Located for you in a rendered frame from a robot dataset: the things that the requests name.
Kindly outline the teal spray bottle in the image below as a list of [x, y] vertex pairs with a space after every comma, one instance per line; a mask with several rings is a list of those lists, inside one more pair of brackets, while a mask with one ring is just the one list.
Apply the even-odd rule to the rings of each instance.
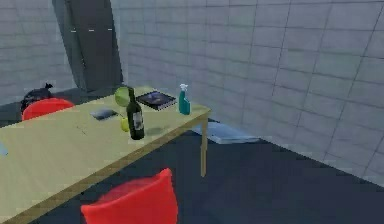
[[179, 94], [179, 112], [184, 115], [189, 115], [190, 114], [190, 102], [187, 99], [187, 84], [181, 84], [180, 88], [180, 94]]

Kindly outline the dark book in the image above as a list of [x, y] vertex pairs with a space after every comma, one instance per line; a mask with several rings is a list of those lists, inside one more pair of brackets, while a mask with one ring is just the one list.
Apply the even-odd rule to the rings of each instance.
[[176, 103], [176, 98], [159, 91], [152, 91], [138, 96], [136, 100], [154, 110], [162, 110]]

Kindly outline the dark green wine bottle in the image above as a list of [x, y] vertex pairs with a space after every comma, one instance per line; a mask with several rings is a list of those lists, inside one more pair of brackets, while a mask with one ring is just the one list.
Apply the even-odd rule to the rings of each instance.
[[133, 140], [140, 140], [145, 136], [142, 108], [136, 101], [134, 89], [128, 88], [129, 104], [126, 107], [130, 136]]

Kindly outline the green wine glass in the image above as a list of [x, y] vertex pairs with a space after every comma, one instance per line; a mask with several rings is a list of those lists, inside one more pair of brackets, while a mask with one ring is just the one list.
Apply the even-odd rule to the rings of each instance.
[[[116, 89], [114, 93], [115, 102], [118, 106], [123, 109], [126, 109], [130, 100], [129, 100], [129, 89], [126, 86], [122, 86]], [[121, 121], [120, 126], [121, 130], [124, 132], [129, 131], [128, 118], [126, 117], [126, 113], [121, 113]]]

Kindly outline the dark flat phone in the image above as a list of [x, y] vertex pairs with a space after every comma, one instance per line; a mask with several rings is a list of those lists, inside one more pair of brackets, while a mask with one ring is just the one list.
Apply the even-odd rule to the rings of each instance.
[[106, 120], [110, 117], [117, 116], [118, 113], [112, 109], [99, 109], [97, 111], [93, 111], [90, 115], [98, 121]]

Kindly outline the dark grey room door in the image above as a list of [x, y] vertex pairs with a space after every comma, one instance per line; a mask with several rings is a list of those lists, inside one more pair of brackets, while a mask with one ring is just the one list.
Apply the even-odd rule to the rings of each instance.
[[123, 82], [111, 0], [51, 0], [76, 86], [91, 92]]

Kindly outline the pale wooden table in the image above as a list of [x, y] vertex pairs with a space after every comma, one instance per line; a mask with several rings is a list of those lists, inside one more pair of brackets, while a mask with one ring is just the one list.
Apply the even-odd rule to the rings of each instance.
[[[112, 109], [98, 121], [91, 113]], [[207, 127], [211, 109], [193, 103], [183, 115], [177, 105], [142, 107], [145, 137], [121, 130], [112, 95], [0, 128], [0, 224], [28, 224], [194, 126]]]

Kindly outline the black rubbish bag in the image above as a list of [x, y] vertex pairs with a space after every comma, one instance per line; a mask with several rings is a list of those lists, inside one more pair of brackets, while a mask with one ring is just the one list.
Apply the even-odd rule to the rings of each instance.
[[53, 95], [50, 91], [50, 89], [53, 87], [52, 84], [46, 83], [44, 87], [39, 88], [39, 89], [33, 89], [29, 91], [24, 98], [21, 100], [21, 106], [20, 106], [20, 111], [24, 112], [25, 109], [31, 105], [34, 102], [43, 100], [43, 99], [48, 99], [52, 98]]

